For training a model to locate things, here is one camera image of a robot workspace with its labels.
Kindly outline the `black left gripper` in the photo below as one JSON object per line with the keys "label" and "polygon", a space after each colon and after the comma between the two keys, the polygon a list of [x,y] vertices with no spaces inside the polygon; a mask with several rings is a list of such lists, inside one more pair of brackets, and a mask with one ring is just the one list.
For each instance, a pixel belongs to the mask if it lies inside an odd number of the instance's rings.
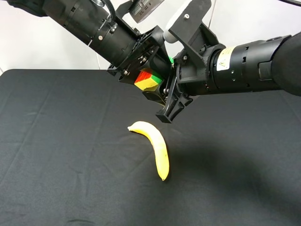
{"label": "black left gripper", "polygon": [[[92,24],[92,42],[89,45],[96,53],[110,62],[107,69],[111,75],[119,75],[122,83],[134,84],[139,71],[147,66],[147,72],[167,78],[171,62],[163,39],[163,30],[155,26],[138,34],[124,23],[109,23],[101,20]],[[166,104],[164,86],[147,88],[142,94],[162,106]]]}

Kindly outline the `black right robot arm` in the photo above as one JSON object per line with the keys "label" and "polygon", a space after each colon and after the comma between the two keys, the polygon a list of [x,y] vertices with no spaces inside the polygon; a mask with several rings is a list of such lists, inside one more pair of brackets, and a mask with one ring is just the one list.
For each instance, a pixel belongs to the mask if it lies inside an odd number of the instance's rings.
{"label": "black right robot arm", "polygon": [[258,40],[233,48],[214,46],[209,56],[175,60],[165,106],[171,123],[194,96],[284,90],[301,94],[301,35]]}

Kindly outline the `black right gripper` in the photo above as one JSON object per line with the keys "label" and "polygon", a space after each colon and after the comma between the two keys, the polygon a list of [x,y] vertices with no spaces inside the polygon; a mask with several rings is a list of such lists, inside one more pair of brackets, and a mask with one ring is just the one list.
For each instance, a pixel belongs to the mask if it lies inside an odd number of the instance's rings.
{"label": "black right gripper", "polygon": [[172,123],[175,117],[193,102],[191,96],[221,94],[214,81],[214,59],[225,46],[201,47],[197,52],[191,45],[176,56],[176,76],[166,79],[160,86],[162,100],[166,100],[164,108],[156,116],[163,123]]}

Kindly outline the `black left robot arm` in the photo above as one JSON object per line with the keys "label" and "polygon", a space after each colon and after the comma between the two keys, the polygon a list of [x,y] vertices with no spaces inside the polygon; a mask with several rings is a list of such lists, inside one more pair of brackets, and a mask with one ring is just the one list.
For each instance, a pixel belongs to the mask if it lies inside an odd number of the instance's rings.
{"label": "black left robot arm", "polygon": [[114,9],[109,0],[98,6],[94,0],[9,0],[8,4],[38,17],[50,17],[110,63],[108,73],[134,84],[141,72],[161,79],[158,88],[144,89],[145,96],[164,105],[163,84],[171,71],[163,30],[155,26],[140,33],[123,19],[130,2]]}

